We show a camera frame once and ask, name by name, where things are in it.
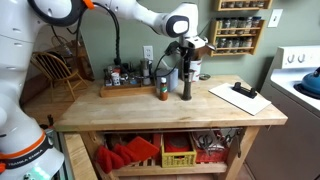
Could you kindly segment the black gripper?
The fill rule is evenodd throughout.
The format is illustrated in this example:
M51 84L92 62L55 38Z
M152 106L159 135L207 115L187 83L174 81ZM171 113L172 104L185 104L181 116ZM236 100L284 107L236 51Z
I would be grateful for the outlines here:
M177 41L171 42L165 50L167 56L173 54L177 49L180 50L180 54L183 62L183 71L188 72L190 69L190 61L195 53L195 46L188 42L186 45L181 45Z

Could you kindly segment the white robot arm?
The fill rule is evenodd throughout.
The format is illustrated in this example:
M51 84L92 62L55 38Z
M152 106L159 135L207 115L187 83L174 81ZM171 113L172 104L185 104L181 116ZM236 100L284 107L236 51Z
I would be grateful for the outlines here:
M159 35L180 37L200 48L198 7L181 3L157 13L136 0L0 0L0 180L51 180L64 163L36 120L19 105L39 30L45 25L72 26L87 10L105 10L113 18L134 19Z

